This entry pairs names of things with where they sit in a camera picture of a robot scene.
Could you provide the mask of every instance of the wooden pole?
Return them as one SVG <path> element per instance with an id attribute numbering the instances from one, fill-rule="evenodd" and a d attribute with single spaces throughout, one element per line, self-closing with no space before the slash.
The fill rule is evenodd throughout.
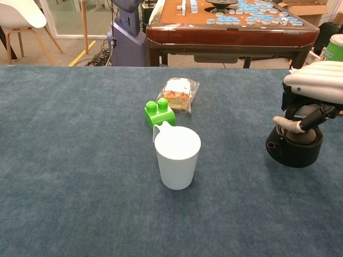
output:
<path id="1" fill-rule="evenodd" d="M 84 41 L 85 41 L 85 52 L 88 54 L 88 35 L 87 35 L 87 18 L 86 18 L 86 2 L 81 0 L 81 13 L 82 13 L 82 22 L 84 27 Z"/>

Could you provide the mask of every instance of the cardboard box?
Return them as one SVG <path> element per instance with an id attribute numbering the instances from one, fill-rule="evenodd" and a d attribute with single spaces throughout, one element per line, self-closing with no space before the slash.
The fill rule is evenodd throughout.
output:
<path id="1" fill-rule="evenodd" d="M 343 12 L 337 13 L 335 19 L 333 20 L 333 23 L 343 25 Z"/>
<path id="2" fill-rule="evenodd" d="M 290 13 L 318 26 L 323 14 L 328 13 L 328 0 L 283 0 L 279 5 Z"/>

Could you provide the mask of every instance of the white cup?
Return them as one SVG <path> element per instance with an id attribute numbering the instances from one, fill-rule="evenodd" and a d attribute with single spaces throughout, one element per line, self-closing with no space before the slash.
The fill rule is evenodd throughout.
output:
<path id="1" fill-rule="evenodd" d="M 163 184 L 173 190 L 188 187 L 201 147 L 199 135 L 187 127 L 163 122 L 160 126 L 154 125 L 153 142 Z"/>

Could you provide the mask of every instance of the plastic bag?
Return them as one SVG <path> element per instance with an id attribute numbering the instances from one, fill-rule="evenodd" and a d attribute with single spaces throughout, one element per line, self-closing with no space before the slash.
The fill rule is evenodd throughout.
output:
<path id="1" fill-rule="evenodd" d="M 186 78 L 170 78 L 157 100 L 166 98 L 168 105 L 176 111 L 191 112 L 191 103 L 197 93 L 199 82 Z"/>

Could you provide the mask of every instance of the yellow tape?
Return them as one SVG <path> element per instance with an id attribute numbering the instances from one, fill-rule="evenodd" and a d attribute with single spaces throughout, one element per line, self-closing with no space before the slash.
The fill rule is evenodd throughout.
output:
<path id="1" fill-rule="evenodd" d="M 88 45 L 88 50 L 90 50 L 90 48 L 96 43 L 96 40 L 92 41 L 92 43 L 90 43 Z M 73 67 L 75 65 L 75 63 L 77 63 L 82 57 L 83 55 L 85 55 L 86 50 L 83 50 L 81 54 L 79 54 L 78 57 L 75 58 L 75 60 L 73 60 L 70 64 L 69 67 Z"/>

